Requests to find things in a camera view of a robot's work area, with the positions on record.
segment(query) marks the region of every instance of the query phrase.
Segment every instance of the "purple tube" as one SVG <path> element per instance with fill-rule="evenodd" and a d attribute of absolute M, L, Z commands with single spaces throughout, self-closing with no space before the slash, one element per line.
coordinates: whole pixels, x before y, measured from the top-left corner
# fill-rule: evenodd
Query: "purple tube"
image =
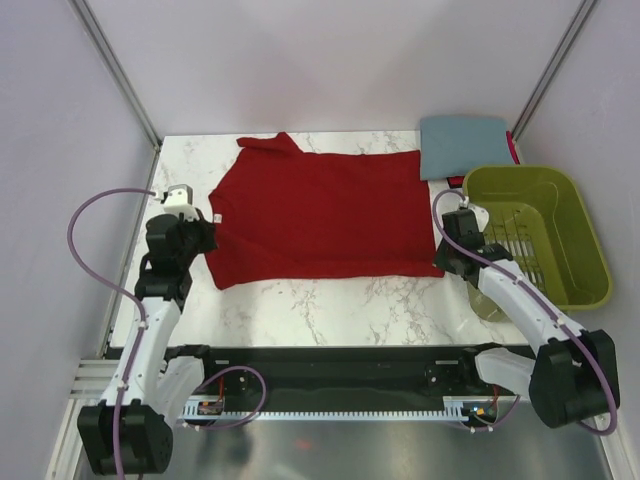
<path fill-rule="evenodd" d="M 67 245 L 69 246 L 69 251 L 71 252 L 71 256 L 73 259 L 80 265 L 80 267 L 89 274 L 90 277 L 94 278 L 98 282 L 106 285 L 110 289 L 124 295 L 125 297 L 132 300 L 138 310 L 140 310 L 140 319 L 144 320 L 147 317 L 147 313 L 145 311 L 144 305 L 140 300 L 138 300 L 132 293 L 128 292 L 124 288 L 115 283 L 107 280 L 99 273 L 93 271 L 85 262 L 80 258 L 78 254 L 78 250 L 76 249 L 75 243 L 73 241 L 73 230 L 76 226 L 76 222 L 78 221 L 78 217 L 86 210 L 89 205 L 95 203 L 101 198 L 107 197 L 109 195 L 115 195 L 117 193 L 142 193 L 145 195 L 155 195 L 154 192 L 149 190 L 144 190 L 142 188 L 115 188 L 113 190 L 107 190 L 105 192 L 94 195 L 86 202 L 84 202 L 71 216 L 71 220 L 69 221 L 69 226 L 67 227 Z M 122 383 L 126 384 L 129 380 L 129 375 L 131 374 L 131 369 L 133 368 L 133 362 L 135 360 L 136 354 L 138 353 L 138 349 L 140 348 L 140 342 L 142 341 L 142 335 L 144 334 L 144 328 L 141 327 L 138 329 L 138 333 L 136 335 L 135 341 L 133 343 L 133 347 L 131 349 L 131 354 L 127 359 L 127 363 L 125 364 L 124 370 L 122 372 Z M 124 397 L 124 388 L 118 388 L 118 394 L 116 395 L 116 404 L 113 409 L 113 458 L 116 464 L 116 474 L 119 480 L 125 480 L 124 476 L 124 467 L 122 466 L 122 455 L 120 453 L 120 411 L 122 410 L 122 400 Z"/>

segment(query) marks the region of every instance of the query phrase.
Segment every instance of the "metal floor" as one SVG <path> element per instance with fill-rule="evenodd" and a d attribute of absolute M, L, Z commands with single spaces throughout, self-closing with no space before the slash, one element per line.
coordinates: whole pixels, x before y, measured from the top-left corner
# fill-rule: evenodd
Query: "metal floor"
<path fill-rule="evenodd" d="M 82 478 L 91 479 L 87 473 Z M 258 421 L 178 429 L 169 470 L 149 480 L 606 480 L 598 438 L 547 429 L 528 405 L 504 427 L 471 435 L 434 423 Z"/>

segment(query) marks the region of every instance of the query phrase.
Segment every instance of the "red shirt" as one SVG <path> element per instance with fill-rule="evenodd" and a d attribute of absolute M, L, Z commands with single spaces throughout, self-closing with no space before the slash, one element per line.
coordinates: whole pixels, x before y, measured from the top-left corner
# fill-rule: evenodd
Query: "red shirt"
<path fill-rule="evenodd" d="M 244 147 L 209 200 L 219 289 L 274 278 L 442 277 L 420 152 L 305 153 L 286 133 Z"/>

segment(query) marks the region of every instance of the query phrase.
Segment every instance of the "white wall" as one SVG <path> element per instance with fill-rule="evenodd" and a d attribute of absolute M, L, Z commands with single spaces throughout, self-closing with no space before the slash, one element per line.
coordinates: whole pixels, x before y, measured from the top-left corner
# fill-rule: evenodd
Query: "white wall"
<path fill-rule="evenodd" d="M 579 0 L 89 0 L 161 135 L 513 123 Z"/>
<path fill-rule="evenodd" d="M 520 142 L 529 163 L 568 172 L 614 279 L 606 307 L 581 317 L 616 342 L 627 430 L 640 446 L 640 3 L 600 2 Z"/>
<path fill-rule="evenodd" d="M 3 1 L 0 45 L 0 478 L 33 480 L 109 296 L 67 252 L 67 222 L 93 193 L 144 185 L 152 149 L 66 1 Z M 77 237 L 113 278 L 135 201 L 105 203 Z"/>

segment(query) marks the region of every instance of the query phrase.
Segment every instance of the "metal post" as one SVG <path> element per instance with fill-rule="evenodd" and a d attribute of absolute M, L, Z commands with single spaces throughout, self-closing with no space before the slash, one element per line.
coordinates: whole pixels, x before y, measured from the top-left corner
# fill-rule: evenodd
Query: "metal post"
<path fill-rule="evenodd" d="M 68 0 L 71 8 L 77 14 L 78 18 L 84 25 L 86 32 L 89 34 L 94 46 L 98 50 L 98 53 L 102 57 L 107 69 L 111 73 L 118 88 L 124 95 L 125 100 L 133 110 L 133 113 L 138 118 L 140 126 L 144 130 L 145 134 L 149 138 L 149 141 L 153 145 L 156 151 L 160 150 L 162 143 L 158 132 L 154 128 L 149 116 L 142 106 L 140 99 L 136 95 L 131 82 L 127 78 L 127 75 L 120 64 L 118 57 L 114 53 L 107 37 L 105 36 L 98 20 L 96 19 L 91 7 L 87 4 L 86 0 Z"/>
<path fill-rule="evenodd" d="M 578 35 L 582 31 L 597 4 L 598 0 L 582 0 L 580 3 L 576 14 L 571 19 L 571 22 L 560 39 L 560 43 L 556 47 L 555 52 L 553 52 L 551 60 L 549 60 L 540 80 L 538 80 L 536 88 L 534 88 L 533 93 L 529 97 L 527 104 L 520 114 L 520 117 L 513 126 L 512 133 L 514 140 L 519 140 L 525 128 L 527 128 L 531 117 L 533 117 L 533 114 L 538 109 L 538 106 L 542 102 L 544 95 L 547 93 L 551 82 L 553 82 L 556 77 L 560 67 L 567 58 L 571 47 L 575 43 Z"/>

